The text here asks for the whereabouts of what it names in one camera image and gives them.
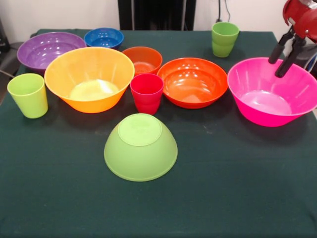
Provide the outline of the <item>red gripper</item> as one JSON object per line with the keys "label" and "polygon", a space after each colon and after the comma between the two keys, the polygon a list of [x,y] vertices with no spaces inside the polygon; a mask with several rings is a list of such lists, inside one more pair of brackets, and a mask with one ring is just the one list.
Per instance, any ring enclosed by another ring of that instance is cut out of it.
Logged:
{"label": "red gripper", "polygon": [[284,59],[275,72],[275,76],[282,78],[290,69],[298,54],[306,44],[305,37],[313,42],[317,41],[317,1],[316,0],[288,0],[283,8],[283,18],[287,25],[292,25],[273,49],[268,62],[275,64],[285,49],[287,41],[292,39],[292,51]]}

